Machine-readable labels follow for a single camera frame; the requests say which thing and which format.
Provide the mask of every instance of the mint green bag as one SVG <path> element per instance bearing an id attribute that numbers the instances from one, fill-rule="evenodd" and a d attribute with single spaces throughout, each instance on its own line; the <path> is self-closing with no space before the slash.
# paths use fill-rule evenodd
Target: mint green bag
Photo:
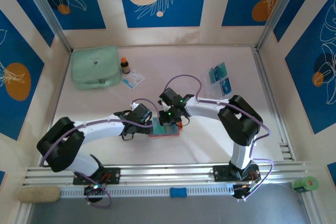
<path id="1" fill-rule="evenodd" d="M 71 54 L 71 76 L 78 89 L 117 85 L 121 66 L 115 46 L 79 49 Z"/>

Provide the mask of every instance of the sponge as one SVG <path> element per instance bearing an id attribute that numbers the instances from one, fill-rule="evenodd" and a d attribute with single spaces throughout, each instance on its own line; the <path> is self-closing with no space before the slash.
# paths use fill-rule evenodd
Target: sponge
<path id="1" fill-rule="evenodd" d="M 17 199 L 22 203 L 50 203 L 58 201 L 60 196 L 58 186 L 35 186 L 21 188 Z"/>

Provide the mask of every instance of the gray floor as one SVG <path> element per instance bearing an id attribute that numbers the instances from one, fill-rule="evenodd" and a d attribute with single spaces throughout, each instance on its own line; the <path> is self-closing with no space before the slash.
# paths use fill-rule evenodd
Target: gray floor
<path id="1" fill-rule="evenodd" d="M 247 202 L 232 196 L 115 198 L 106 210 L 90 207 L 84 199 L 60 199 L 35 205 L 28 223 L 304 224 L 309 220 L 299 194 L 288 185 L 270 184 Z"/>

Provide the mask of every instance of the small bottle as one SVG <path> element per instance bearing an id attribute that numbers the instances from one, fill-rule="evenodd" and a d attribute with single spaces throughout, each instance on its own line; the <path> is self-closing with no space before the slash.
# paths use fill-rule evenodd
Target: small bottle
<path id="1" fill-rule="evenodd" d="M 128 64 L 127 60 L 125 57 L 121 58 L 121 70 L 123 73 L 129 73 L 131 71 L 130 65 Z"/>

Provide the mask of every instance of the orange circle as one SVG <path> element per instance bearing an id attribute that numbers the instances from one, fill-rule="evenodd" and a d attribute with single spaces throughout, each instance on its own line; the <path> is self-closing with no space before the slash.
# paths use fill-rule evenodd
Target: orange circle
<path id="1" fill-rule="evenodd" d="M 11 63 L 6 70 L 5 86 L 9 96 L 16 101 L 26 100 L 32 86 L 29 70 L 21 63 Z"/>
<path id="2" fill-rule="evenodd" d="M 316 87 L 320 87 L 323 84 L 323 74 L 320 72 L 316 72 L 313 75 L 312 81 Z"/>
<path id="3" fill-rule="evenodd" d="M 58 11 L 60 13 L 62 13 L 63 15 L 68 15 L 70 14 L 71 10 L 69 8 L 69 6 L 67 5 L 63 5 L 63 4 L 60 4 L 58 7 L 57 7 Z"/>
<path id="4" fill-rule="evenodd" d="M 252 19 L 257 22 L 268 20 L 277 0 L 260 0 L 252 10 Z"/>

